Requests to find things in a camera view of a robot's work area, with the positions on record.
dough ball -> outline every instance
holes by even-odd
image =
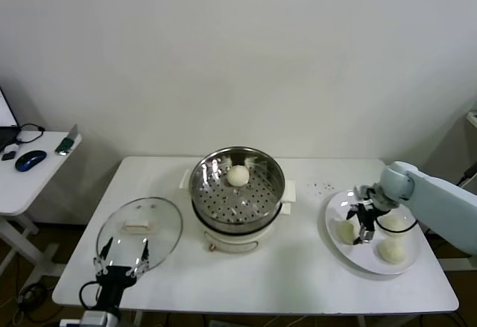
[[[386,216],[382,217],[381,219],[379,219],[379,222],[386,229],[394,230],[394,231],[397,231],[397,232],[400,231],[400,230],[404,230],[405,228],[409,227],[409,225],[410,225],[406,221],[406,219],[404,219],[403,216],[397,215],[397,214],[386,215]],[[397,238],[398,236],[403,236],[405,234],[405,232],[395,233],[395,232],[387,232],[385,230],[383,230],[383,232],[385,232],[389,236],[392,236],[393,238]]]
[[[242,187],[248,183],[250,173],[243,165],[234,165],[227,172],[227,182],[233,187]]]
[[[405,251],[399,239],[386,239],[379,243],[378,253],[383,260],[391,264],[400,264],[405,260]]]
[[[338,221],[336,223],[336,231],[341,241],[345,244],[353,245],[356,239],[355,225],[349,220]]]

table leg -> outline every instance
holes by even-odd
[[[477,256],[469,258],[439,258],[444,271],[475,271],[477,270]]]
[[[54,264],[51,261],[58,249],[58,244],[49,244],[45,252],[42,253],[3,217],[0,217],[0,239],[12,246],[19,254],[35,265],[24,287],[38,282],[42,276],[61,276],[63,273],[65,264]]]
[[[377,323],[375,323],[373,327],[401,327],[417,316],[417,314],[399,314],[394,316],[386,316],[380,319]]]
[[[24,232],[22,233],[22,236],[26,239],[29,233],[30,231],[25,229]],[[5,269],[12,262],[16,253],[17,253],[16,249],[12,247],[10,251],[8,252],[8,254],[3,258],[3,260],[0,263],[0,276],[3,275],[3,273],[5,272]]]
[[[15,247],[17,251],[32,264],[43,261],[42,252],[13,228],[3,217],[0,217],[0,239],[11,247]]]
[[[23,229],[30,230],[30,233],[33,235],[38,234],[38,226],[36,226],[25,213],[17,215],[14,219],[18,224],[23,226]]]
[[[356,316],[358,318],[358,326],[359,327],[366,327],[366,321],[364,320],[364,316]]]
[[[140,327],[141,321],[142,321],[142,311],[136,311],[136,314],[134,315],[133,324],[135,325],[135,327]]]

robotic arm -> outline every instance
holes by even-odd
[[[413,165],[394,162],[381,173],[379,183],[360,186],[350,216],[358,215],[359,242],[373,238],[375,219],[400,204],[449,243],[477,255],[477,196],[450,182],[430,177]]]

laptop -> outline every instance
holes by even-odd
[[[0,87],[0,152],[9,144],[14,143],[19,132],[20,126]]]

stainless steel steamer basket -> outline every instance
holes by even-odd
[[[232,187],[227,172],[247,167],[248,183]],[[189,180],[192,206],[199,220],[226,235],[246,235],[265,228],[279,214],[285,177],[266,153],[248,147],[217,150],[202,159]]]

